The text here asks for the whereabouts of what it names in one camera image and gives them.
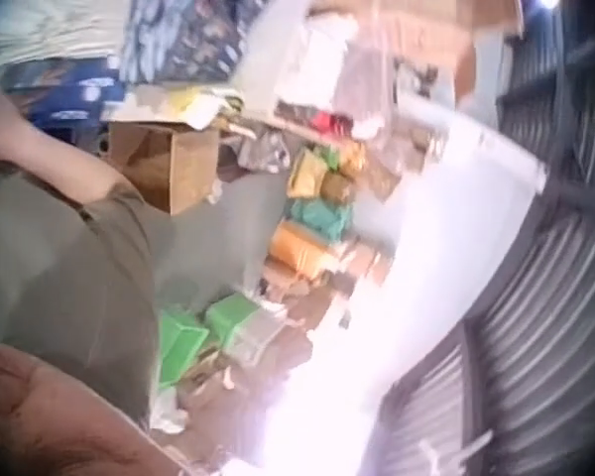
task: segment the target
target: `green container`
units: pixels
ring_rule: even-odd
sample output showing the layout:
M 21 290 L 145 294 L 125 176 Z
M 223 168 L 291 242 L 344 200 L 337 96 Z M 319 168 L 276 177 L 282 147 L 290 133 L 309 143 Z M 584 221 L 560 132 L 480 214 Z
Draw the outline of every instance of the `green container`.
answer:
M 161 389 L 176 384 L 191 367 L 209 335 L 192 314 L 165 311 L 160 319 Z
M 234 329 L 259 308 L 251 300 L 236 293 L 212 304 L 205 315 L 205 322 L 224 347 Z

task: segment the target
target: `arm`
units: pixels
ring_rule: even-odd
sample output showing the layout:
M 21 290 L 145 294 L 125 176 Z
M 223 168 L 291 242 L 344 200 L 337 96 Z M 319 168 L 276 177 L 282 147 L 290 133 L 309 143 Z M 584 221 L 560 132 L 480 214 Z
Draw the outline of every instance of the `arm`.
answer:
M 115 186 L 132 188 L 108 164 L 29 124 L 2 93 L 0 161 L 22 168 L 84 205 L 106 197 Z

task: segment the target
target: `orange container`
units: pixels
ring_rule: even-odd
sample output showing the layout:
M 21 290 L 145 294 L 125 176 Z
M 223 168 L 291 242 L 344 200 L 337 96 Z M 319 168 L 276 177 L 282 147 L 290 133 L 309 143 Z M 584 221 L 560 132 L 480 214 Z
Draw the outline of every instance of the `orange container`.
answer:
M 337 259 L 301 226 L 283 221 L 271 240 L 269 254 L 309 280 L 333 268 Z

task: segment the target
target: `person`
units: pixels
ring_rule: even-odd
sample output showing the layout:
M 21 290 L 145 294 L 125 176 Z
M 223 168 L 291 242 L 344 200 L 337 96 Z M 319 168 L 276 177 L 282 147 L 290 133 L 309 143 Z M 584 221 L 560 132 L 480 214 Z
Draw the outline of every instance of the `person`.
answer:
M 0 474 L 185 474 L 145 432 L 159 335 L 144 210 L 0 92 Z

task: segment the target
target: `gray floor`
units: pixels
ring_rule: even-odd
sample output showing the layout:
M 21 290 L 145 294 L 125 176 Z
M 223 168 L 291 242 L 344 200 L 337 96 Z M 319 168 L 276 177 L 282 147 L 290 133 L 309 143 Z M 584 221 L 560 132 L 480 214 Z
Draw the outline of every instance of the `gray floor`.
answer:
M 226 184 L 215 205 L 173 218 L 155 211 L 149 232 L 158 305 L 199 311 L 233 287 L 255 286 L 283 215 L 287 178 L 250 175 Z

